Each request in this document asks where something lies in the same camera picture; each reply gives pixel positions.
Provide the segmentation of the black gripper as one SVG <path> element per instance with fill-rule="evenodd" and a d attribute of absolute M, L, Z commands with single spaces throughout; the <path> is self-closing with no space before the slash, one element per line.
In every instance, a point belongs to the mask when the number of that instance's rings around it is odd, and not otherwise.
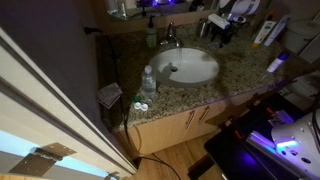
<path fill-rule="evenodd" d="M 222 29 L 217 25 L 214 25 L 211 30 L 211 41 L 214 41 L 216 37 L 219 37 L 221 44 L 228 44 L 231 41 L 233 35 L 235 35 L 240 26 L 236 22 L 232 22 L 227 29 Z"/>

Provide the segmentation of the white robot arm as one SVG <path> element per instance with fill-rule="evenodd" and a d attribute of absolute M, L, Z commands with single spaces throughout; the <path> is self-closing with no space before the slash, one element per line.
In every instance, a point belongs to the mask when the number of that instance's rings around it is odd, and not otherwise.
<path fill-rule="evenodd" d="M 259 147 L 269 150 L 288 166 L 304 173 L 306 179 L 320 180 L 319 96 L 315 96 L 312 111 L 294 121 L 286 111 L 271 111 L 271 140 L 252 130 L 247 136 Z"/>

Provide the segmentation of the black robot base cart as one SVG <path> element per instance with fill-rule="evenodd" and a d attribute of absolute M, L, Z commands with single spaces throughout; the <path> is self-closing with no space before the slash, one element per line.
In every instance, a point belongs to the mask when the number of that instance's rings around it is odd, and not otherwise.
<path fill-rule="evenodd" d="M 294 121 L 305 116 L 278 94 L 260 101 L 205 143 L 207 155 L 189 168 L 189 179 L 198 180 L 216 165 L 221 169 L 220 176 L 224 180 L 310 180 L 292 165 L 288 166 L 283 158 L 278 159 L 269 150 L 246 139 L 254 130 L 271 140 L 270 112 L 281 110 L 286 111 Z"/>

